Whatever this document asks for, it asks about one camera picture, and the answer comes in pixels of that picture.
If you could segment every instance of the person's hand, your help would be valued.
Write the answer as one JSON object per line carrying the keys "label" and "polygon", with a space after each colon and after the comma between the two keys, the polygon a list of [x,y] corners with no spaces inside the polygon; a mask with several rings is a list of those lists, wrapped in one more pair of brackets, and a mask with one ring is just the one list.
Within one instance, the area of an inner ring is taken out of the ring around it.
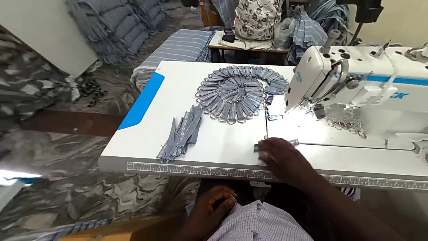
{"label": "person's hand", "polygon": [[[202,194],[173,240],[203,240],[212,235],[236,203],[236,193],[226,186],[216,186]],[[225,199],[216,209],[215,202]]]}
{"label": "person's hand", "polygon": [[320,175],[311,167],[306,158],[291,145],[281,138],[268,138],[259,141],[263,152],[259,159],[264,161],[275,176],[305,191]]}

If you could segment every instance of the white table top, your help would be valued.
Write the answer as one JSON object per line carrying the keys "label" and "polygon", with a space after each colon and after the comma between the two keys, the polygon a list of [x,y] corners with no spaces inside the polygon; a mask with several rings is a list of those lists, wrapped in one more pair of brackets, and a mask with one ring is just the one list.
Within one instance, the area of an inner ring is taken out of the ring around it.
{"label": "white table top", "polygon": [[229,46],[222,45],[219,42],[220,42],[221,38],[223,37],[223,34],[224,34],[223,31],[215,31],[215,34],[214,34],[213,38],[211,39],[208,47],[218,48],[218,49],[228,49],[228,50],[248,50],[248,51],[283,53],[283,54],[288,53],[288,49],[273,48],[273,47],[270,48],[270,46],[267,48],[263,47],[263,46],[250,48],[250,45],[252,42],[258,42],[258,41],[251,41],[251,40],[245,40],[245,42],[247,42],[246,44],[244,44],[243,42],[241,42],[239,40],[235,40],[233,43],[229,43]]}
{"label": "white table top", "polygon": [[[168,138],[172,118],[180,119],[192,105],[196,105],[195,93],[208,74],[228,63],[194,63],[162,61],[156,75],[164,77],[155,96],[145,104],[149,105],[141,121],[134,125],[119,128],[104,149],[98,161],[104,171],[129,172],[127,161],[160,163],[156,159],[161,146]],[[291,80],[293,67],[266,66]],[[142,102],[149,93],[146,87],[127,118],[141,113]],[[285,123],[289,120],[269,121],[270,137],[290,138]],[[428,163],[418,158],[412,151],[382,149],[383,139],[362,140],[346,131],[332,127],[317,126],[315,139],[305,132],[294,132],[302,142],[297,149],[311,165],[323,174],[359,175],[390,178],[397,176],[409,180],[428,180]],[[221,124],[203,115],[196,145],[190,146],[185,155],[174,161],[176,164],[212,167],[265,169],[253,153],[253,146],[266,135],[264,111],[244,124]],[[375,148],[358,148],[364,145]],[[405,144],[397,142],[397,148],[406,149]]]}

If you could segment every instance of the wall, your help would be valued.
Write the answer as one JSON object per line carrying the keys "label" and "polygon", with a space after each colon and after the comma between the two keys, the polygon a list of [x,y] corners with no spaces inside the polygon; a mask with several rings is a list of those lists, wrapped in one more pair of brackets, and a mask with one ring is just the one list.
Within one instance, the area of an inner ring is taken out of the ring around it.
{"label": "wall", "polygon": [[[384,44],[390,39],[404,46],[417,47],[428,42],[428,1],[427,0],[383,0],[384,10],[377,22],[364,24],[359,37],[363,42]],[[350,5],[350,29],[357,28],[354,22],[356,6]]]}
{"label": "wall", "polygon": [[75,77],[97,60],[64,0],[1,0],[0,25]]}

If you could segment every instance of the measuring tape strip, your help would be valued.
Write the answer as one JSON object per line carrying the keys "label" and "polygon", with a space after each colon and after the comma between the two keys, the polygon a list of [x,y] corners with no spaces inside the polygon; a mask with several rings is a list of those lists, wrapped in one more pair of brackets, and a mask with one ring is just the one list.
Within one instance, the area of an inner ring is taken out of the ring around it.
{"label": "measuring tape strip", "polygon": [[[190,166],[160,163],[126,162],[129,171],[142,171],[160,174],[186,174],[197,177],[224,177],[236,179],[250,179],[264,182],[278,182],[279,180],[268,170],[235,169],[224,167]],[[392,178],[368,178],[358,176],[324,175],[331,184],[351,187],[382,187],[392,189],[412,189],[428,191],[428,181],[414,181]]]}

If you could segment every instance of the industrial sewing machine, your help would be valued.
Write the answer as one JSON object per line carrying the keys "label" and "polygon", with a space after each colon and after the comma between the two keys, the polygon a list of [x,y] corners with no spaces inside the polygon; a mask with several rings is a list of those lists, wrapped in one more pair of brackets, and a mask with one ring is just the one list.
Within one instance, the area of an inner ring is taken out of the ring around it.
{"label": "industrial sewing machine", "polygon": [[[428,48],[331,46],[339,33],[305,52],[286,91],[286,111],[291,116],[313,113],[312,124],[320,119],[329,125],[358,122],[364,132],[350,131],[384,138],[385,149],[410,150],[412,142],[428,140]],[[349,110],[358,119],[340,116]],[[388,147],[392,139],[400,144]],[[361,143],[344,146],[379,147]]]}

